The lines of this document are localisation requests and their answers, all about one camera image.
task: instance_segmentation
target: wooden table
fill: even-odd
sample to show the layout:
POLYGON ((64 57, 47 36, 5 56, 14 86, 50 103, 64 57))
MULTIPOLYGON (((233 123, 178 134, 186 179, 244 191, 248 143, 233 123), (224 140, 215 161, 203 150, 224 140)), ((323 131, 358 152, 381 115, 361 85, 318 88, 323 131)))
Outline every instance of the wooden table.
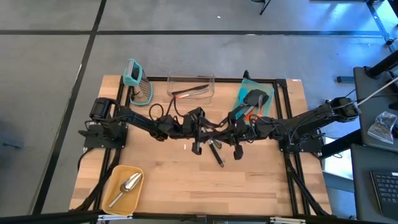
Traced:
MULTIPOLYGON (((116 98, 120 76, 106 75, 99 96, 116 98)), ((166 94, 166 82, 152 82, 153 103, 166 109, 170 98, 166 94)), ((208 105, 201 105, 206 117, 219 123, 232 109, 240 83, 215 84, 215 94, 208 105)), ((293 115, 307 111, 307 103, 300 80, 287 80, 293 115)), ((280 100, 286 118, 282 90, 280 100)), ((198 105, 177 102, 180 113, 186 113, 198 105)), ((148 115, 149 106, 131 108, 148 115)), ((154 108, 160 115, 160 109, 154 108)), ((275 99, 270 117, 277 117, 275 99)), ((129 127, 126 147, 122 150, 120 164, 137 166, 144 171, 145 181, 136 212, 177 213, 208 215, 278 215, 290 216, 287 176, 283 154, 275 140, 242 142, 244 156, 234 160, 233 147, 223 144, 219 154, 224 161, 221 168, 210 148, 202 144, 203 154, 191 152, 192 139, 168 139, 158 142, 149 133, 129 127)), ((100 176, 104 149, 94 149, 87 154, 80 166, 70 208, 79 206, 93 190, 100 176)), ((301 153, 305 183, 322 208, 331 212, 325 182, 319 160, 311 154, 301 153)), ((303 213, 299 188, 296 186, 299 212, 303 213)))

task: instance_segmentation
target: spoon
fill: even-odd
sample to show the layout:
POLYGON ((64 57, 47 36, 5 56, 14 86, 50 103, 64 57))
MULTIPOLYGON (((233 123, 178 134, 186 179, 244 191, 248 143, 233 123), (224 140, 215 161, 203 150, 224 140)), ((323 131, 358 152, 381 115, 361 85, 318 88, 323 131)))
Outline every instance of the spoon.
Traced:
POLYGON ((112 201, 112 203, 109 205, 110 208, 113 207, 113 205, 118 202, 118 200, 123 196, 124 193, 130 192, 139 182, 141 179, 140 173, 133 174, 130 178, 128 178, 126 181, 124 181, 123 184, 120 185, 120 194, 112 201))

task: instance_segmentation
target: teal container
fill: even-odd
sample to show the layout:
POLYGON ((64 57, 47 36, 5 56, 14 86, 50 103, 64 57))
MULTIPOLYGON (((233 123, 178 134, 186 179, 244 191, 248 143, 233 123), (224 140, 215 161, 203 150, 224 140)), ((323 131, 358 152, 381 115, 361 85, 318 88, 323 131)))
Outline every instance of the teal container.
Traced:
POLYGON ((133 86, 135 95, 132 104, 147 105, 150 103, 153 95, 153 86, 149 82, 142 67, 134 60, 130 59, 127 68, 124 70, 123 83, 127 86, 133 86))
MULTIPOLYGON (((235 104, 232 109, 237 108, 239 105, 243 104, 243 99, 244 97, 251 91, 251 90, 261 90, 264 91, 268 94, 269 98, 267 102, 264 104, 262 107, 262 113, 261 116, 268 116, 269 110, 271 108, 271 103, 272 99, 274 99, 274 89, 272 87, 266 86, 265 84, 262 83, 256 83, 252 80, 248 79, 243 79, 242 84, 241 84, 241 89, 239 90, 238 97, 236 98, 235 104)), ((258 114, 259 108, 254 109, 254 114, 258 114)), ((236 119, 238 119, 242 114, 244 113, 244 110, 239 111, 236 113, 236 119)))

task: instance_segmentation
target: clear plastic container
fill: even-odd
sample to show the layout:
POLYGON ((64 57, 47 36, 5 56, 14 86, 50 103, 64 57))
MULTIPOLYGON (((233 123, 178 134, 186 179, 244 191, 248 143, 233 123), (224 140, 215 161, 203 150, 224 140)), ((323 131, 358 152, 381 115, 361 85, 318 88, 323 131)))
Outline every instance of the clear plastic container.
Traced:
POLYGON ((184 102, 210 103, 214 95, 214 82, 214 74, 170 72, 167 76, 167 94, 184 102))

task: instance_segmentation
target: white cable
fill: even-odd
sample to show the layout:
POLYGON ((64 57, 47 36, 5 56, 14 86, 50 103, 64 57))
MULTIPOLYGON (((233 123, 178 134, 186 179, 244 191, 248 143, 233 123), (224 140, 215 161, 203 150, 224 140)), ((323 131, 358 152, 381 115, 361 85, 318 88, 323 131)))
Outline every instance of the white cable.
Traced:
POLYGON ((365 103, 366 100, 370 99, 372 96, 376 95, 378 92, 380 92, 381 90, 385 89, 385 87, 389 86, 391 83, 395 82, 398 80, 398 77, 391 80, 391 82, 385 84, 383 87, 381 87, 380 89, 376 90, 374 93, 370 94, 370 96, 366 97, 363 101, 359 102, 357 106, 365 103))

